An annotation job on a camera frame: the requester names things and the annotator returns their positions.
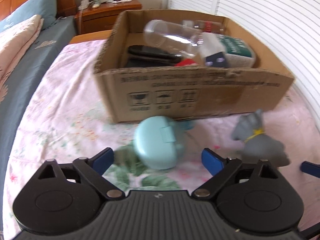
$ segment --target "yellow bow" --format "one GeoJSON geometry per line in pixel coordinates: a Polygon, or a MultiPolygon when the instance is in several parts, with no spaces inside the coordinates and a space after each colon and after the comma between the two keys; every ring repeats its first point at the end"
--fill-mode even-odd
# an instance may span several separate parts
{"type": "Polygon", "coordinates": [[[244,140],[244,143],[247,143],[249,140],[251,140],[252,138],[256,137],[257,135],[259,134],[263,134],[264,133],[264,130],[262,127],[260,127],[259,129],[257,130],[253,130],[253,135],[249,136],[247,139],[244,140]]]}

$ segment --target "blue pillow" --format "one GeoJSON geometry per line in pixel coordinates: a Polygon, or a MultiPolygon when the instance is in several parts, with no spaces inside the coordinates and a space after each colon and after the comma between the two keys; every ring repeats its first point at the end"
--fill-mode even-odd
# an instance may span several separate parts
{"type": "Polygon", "coordinates": [[[12,26],[39,14],[44,19],[42,30],[52,26],[56,20],[57,0],[28,0],[0,22],[0,33],[12,26]]]}

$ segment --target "gray toy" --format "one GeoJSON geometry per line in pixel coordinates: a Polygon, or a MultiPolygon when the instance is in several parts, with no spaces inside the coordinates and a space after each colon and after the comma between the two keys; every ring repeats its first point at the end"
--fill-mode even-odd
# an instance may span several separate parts
{"type": "Polygon", "coordinates": [[[284,152],[284,144],[264,133],[261,109],[242,115],[231,138],[244,142],[244,149],[238,152],[244,163],[257,163],[260,159],[268,159],[276,167],[290,164],[284,152]]]}

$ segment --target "open cardboard box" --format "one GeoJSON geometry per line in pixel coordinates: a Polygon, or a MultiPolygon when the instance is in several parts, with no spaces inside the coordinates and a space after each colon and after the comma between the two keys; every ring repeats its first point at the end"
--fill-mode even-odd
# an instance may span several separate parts
{"type": "Polygon", "coordinates": [[[202,118],[272,110],[294,81],[290,71],[258,39],[232,20],[180,10],[121,13],[102,47],[94,76],[113,122],[140,121],[155,115],[202,118]],[[143,28],[151,20],[181,24],[208,20],[224,25],[225,35],[244,40],[255,52],[253,68],[207,66],[123,68],[127,47],[146,45],[143,28]]]}

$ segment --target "bed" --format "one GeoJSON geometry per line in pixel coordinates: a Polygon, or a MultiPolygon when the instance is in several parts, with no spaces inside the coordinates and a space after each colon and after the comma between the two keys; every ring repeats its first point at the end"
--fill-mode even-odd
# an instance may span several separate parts
{"type": "MultiPolygon", "coordinates": [[[[20,231],[11,208],[16,195],[46,159],[70,163],[111,147],[116,164],[103,176],[125,192],[131,189],[192,192],[211,177],[201,164],[203,148],[215,149],[227,157],[243,147],[241,142],[230,138],[239,115],[182,121],[180,125],[188,138],[184,159],[166,171],[144,166],[132,147],[137,124],[113,124],[93,81],[92,68],[104,42],[66,46],[44,75],[25,111],[6,171],[5,240],[20,231]]],[[[320,163],[320,134],[294,87],[273,111],[264,113],[264,122],[266,133],[285,144],[291,164],[280,171],[303,199],[305,212],[299,228],[306,229],[320,221],[320,183],[299,167],[303,161],[320,163]]]]}
{"type": "MultiPolygon", "coordinates": [[[[0,21],[27,0],[0,0],[0,21]]],[[[4,86],[0,103],[0,239],[2,235],[2,196],[5,171],[17,127],[31,96],[59,52],[76,35],[73,16],[75,0],[57,0],[57,17],[53,26],[42,30],[15,67],[4,86]]]]}

